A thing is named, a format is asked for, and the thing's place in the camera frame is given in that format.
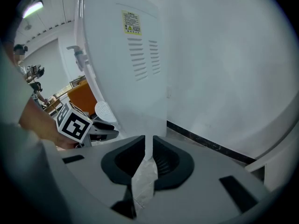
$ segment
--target white wall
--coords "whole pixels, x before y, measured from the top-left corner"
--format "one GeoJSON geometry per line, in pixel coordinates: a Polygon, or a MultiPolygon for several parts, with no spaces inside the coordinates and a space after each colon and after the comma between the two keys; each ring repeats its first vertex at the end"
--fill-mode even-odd
{"type": "Polygon", "coordinates": [[[273,0],[150,0],[168,64],[168,120],[256,158],[298,116],[295,34],[273,0]]]}
{"type": "Polygon", "coordinates": [[[58,39],[59,53],[68,81],[84,75],[76,64],[73,49],[66,49],[66,47],[75,45],[74,22],[69,22],[48,30],[27,43],[28,52],[25,54],[25,57],[28,57],[31,53],[55,39],[58,39]]]}
{"type": "Polygon", "coordinates": [[[70,84],[63,69],[57,39],[26,57],[22,66],[26,68],[27,65],[38,64],[45,68],[44,75],[39,79],[35,79],[35,81],[40,82],[42,85],[43,91],[41,95],[44,98],[49,98],[70,84]]]}

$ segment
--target person's sleeve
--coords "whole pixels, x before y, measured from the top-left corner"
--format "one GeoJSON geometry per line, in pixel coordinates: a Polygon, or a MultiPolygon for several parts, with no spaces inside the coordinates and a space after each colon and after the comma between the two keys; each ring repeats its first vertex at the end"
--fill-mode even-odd
{"type": "Polygon", "coordinates": [[[32,92],[32,88],[11,64],[0,43],[0,122],[19,123],[32,92]]]}

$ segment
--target ceiling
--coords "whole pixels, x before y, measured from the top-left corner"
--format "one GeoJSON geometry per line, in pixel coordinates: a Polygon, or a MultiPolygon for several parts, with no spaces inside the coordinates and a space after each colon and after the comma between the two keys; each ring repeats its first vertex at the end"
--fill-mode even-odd
{"type": "Polygon", "coordinates": [[[15,38],[16,44],[26,44],[54,27],[74,21],[75,0],[42,1],[43,8],[21,22],[15,38]]]}

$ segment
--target orange chair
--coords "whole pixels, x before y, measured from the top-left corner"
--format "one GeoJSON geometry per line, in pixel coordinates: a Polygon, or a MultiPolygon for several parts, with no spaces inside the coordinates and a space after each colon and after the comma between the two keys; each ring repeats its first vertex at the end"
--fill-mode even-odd
{"type": "Polygon", "coordinates": [[[89,115],[95,113],[94,107],[97,104],[93,92],[91,91],[87,80],[81,81],[78,86],[67,92],[70,101],[89,115]]]}

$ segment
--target black rectangular slot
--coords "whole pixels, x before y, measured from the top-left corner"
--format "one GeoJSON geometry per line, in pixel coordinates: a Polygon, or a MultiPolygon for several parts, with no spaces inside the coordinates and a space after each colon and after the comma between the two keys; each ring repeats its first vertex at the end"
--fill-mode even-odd
{"type": "Polygon", "coordinates": [[[67,164],[67,163],[70,163],[70,162],[79,161],[81,159],[84,159],[84,157],[82,155],[75,155],[75,156],[72,156],[72,157],[63,158],[62,160],[65,164],[67,164]]]}
{"type": "Polygon", "coordinates": [[[242,213],[257,204],[254,197],[233,177],[219,179],[242,213]]]}

